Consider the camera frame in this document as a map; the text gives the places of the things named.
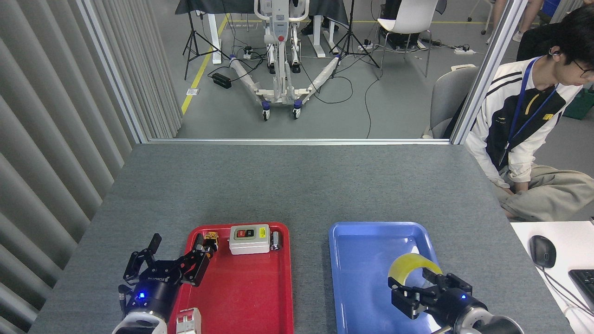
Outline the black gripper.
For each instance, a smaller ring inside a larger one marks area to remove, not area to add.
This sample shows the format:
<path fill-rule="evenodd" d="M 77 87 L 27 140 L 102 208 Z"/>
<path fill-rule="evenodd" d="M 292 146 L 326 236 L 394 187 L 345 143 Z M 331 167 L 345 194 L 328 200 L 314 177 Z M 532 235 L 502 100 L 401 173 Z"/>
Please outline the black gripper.
<path fill-rule="evenodd" d="M 483 302 L 471 295 L 472 286 L 460 277 L 452 273 L 437 274 L 429 268 L 423 268 L 423 277 L 433 285 L 407 287 L 393 277 L 389 278 L 393 306 L 410 319 L 417 319 L 429 307 L 429 314 L 439 325 L 455 325 L 471 308 L 487 309 Z M 439 289 L 444 293 L 438 297 Z"/>
<path fill-rule="evenodd" d="M 170 316 L 181 283 L 199 286 L 212 258 L 212 239 L 197 234 L 192 248 L 180 261 L 155 261 L 154 255 L 161 244 L 161 235 L 155 233 L 149 246 L 131 253 L 123 279 L 133 285 L 128 301 L 124 300 L 123 314 L 145 312 L 157 316 Z M 147 268 L 140 273 L 142 265 Z"/>

